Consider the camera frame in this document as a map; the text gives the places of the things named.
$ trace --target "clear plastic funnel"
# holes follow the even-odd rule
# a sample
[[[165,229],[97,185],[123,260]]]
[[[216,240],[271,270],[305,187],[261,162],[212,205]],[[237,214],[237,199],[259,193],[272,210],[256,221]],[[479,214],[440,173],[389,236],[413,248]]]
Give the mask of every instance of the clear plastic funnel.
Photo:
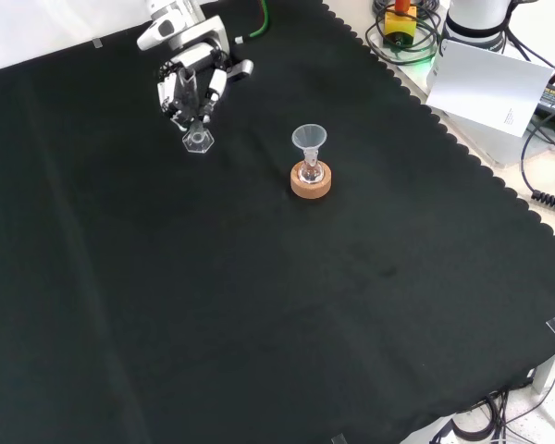
[[[298,170],[298,179],[305,183],[323,180],[325,171],[318,161],[318,150],[327,140],[327,131],[314,123],[302,125],[292,133],[292,142],[304,152],[304,162]]]

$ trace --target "white card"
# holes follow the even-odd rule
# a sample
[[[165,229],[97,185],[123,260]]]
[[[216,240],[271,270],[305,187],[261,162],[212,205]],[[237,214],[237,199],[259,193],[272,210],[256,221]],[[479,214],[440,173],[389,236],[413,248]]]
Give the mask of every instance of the white card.
[[[550,68],[444,40],[427,105],[522,137]]]

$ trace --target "black cloth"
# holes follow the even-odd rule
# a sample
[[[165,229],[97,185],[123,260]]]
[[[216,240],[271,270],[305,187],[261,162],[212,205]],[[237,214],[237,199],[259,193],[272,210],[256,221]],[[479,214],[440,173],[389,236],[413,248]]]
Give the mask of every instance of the black cloth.
[[[270,9],[206,155],[144,27],[0,71],[0,443],[395,444],[555,352],[550,228],[320,2]]]

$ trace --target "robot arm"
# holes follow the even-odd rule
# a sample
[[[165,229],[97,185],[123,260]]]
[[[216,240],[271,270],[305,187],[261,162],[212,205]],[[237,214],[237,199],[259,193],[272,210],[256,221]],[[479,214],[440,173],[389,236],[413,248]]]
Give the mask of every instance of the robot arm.
[[[147,50],[168,42],[175,52],[158,73],[161,110],[181,131],[189,131],[186,137],[193,136],[194,131],[196,135],[206,131],[209,137],[201,139],[213,142],[203,124],[211,121],[228,81],[248,77],[253,62],[244,60],[234,66],[229,63],[230,47],[221,18],[205,19],[197,0],[149,0],[148,7],[153,23],[138,39],[138,46]],[[196,75],[208,68],[215,71],[200,103]],[[191,149],[194,144],[183,141],[188,150],[199,153],[211,146],[209,143]]]

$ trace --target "white table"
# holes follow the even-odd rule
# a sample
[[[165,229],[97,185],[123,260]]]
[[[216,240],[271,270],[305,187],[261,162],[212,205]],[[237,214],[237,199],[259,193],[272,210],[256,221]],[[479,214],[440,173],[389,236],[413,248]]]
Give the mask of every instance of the white table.
[[[375,21],[372,14],[372,0],[324,0],[324,3],[364,40],[365,31]],[[448,7],[450,0],[441,0],[441,3]],[[555,65],[555,0],[539,0],[535,4],[519,6],[514,12],[511,28],[520,40]],[[397,67],[389,67],[413,95],[419,97],[422,102],[426,101],[426,96],[415,82]],[[436,112],[436,114],[449,128],[449,132],[456,136],[460,143],[468,146],[471,154],[479,157],[483,165],[491,167],[494,174],[506,182],[506,187],[514,189],[519,197],[529,202],[531,210],[538,213],[542,222],[552,227],[555,233],[555,211],[531,201],[530,190],[524,185],[520,168],[518,166],[504,169],[494,167],[455,123],[443,113]],[[526,176],[538,190],[555,194],[555,151],[550,150],[528,160]]]

